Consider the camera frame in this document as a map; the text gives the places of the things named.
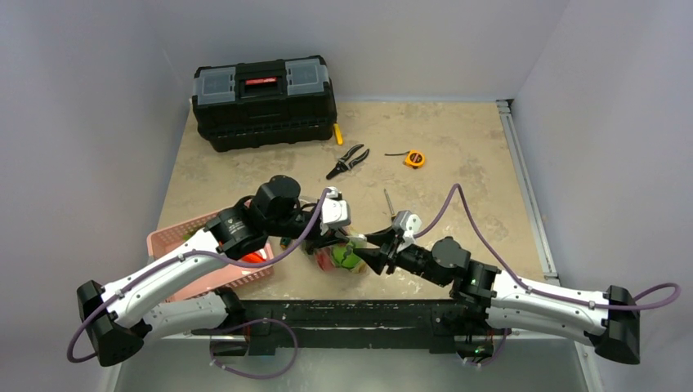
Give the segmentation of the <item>green round toy fruit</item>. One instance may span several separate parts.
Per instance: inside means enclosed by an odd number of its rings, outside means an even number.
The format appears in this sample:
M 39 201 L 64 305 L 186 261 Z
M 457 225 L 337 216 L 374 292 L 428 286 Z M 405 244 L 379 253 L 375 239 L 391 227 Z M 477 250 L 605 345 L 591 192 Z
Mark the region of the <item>green round toy fruit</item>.
M 362 260 L 354 254 L 355 245 L 337 245 L 330 252 L 331 260 L 336 268 L 359 273 L 362 270 Z

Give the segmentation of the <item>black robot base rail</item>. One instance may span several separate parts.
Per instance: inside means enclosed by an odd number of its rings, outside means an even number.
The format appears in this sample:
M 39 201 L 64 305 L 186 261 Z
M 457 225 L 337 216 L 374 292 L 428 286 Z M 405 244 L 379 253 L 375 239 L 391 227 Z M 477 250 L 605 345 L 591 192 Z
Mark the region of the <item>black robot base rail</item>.
M 247 300 L 210 341 L 219 357 L 273 355 L 278 348 L 426 350 L 488 358 L 484 315 L 452 300 Z

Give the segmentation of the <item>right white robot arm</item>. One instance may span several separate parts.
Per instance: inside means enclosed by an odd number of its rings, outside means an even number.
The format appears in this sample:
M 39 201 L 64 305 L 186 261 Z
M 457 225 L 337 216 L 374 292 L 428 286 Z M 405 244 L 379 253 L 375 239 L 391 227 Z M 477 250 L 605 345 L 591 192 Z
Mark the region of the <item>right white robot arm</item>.
M 590 345 L 612 362 L 641 362 L 640 314 L 623 287 L 584 291 L 513 278 L 506 270 L 473 260 L 450 236 L 436 241 L 432 249 L 401 247 L 396 236 L 388 236 L 354 253 L 376 274 L 405 270 L 449 287 L 450 298 L 462 306 L 458 320 L 469 332 L 487 325 L 532 330 Z

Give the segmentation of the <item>clear zip top bag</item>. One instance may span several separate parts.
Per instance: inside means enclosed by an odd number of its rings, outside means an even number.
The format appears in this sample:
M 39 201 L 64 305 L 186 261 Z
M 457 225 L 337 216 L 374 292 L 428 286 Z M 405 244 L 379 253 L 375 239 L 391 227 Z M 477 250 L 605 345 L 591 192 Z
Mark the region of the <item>clear zip top bag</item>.
M 351 228 L 351 209 L 334 187 L 321 204 L 317 227 L 321 237 L 306 239 L 301 247 L 321 270 L 365 272 L 365 262 L 355 254 L 356 249 L 365 247 L 365 237 Z

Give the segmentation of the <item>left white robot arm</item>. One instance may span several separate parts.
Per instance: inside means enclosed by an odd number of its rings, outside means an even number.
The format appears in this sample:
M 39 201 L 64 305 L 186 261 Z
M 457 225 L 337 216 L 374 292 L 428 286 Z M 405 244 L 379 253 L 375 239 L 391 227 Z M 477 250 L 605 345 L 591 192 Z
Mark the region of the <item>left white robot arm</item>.
M 310 209 L 300 204 L 300 185 L 289 176 L 273 176 L 254 195 L 216 212 L 183 244 L 165 256 L 102 285 L 89 280 L 76 290 L 81 324 L 67 349 L 71 363 L 97 359 L 102 367 L 119 364 L 136 354 L 146 341 L 186 330 L 237 332 L 244 312 L 230 290 L 213 292 L 171 310 L 167 299 L 185 286 L 226 266 L 250 268 L 244 257 L 263 248 L 270 237 L 294 243 L 260 263 L 271 266 L 303 241 L 341 241 L 351 223 L 342 193 L 325 188 Z

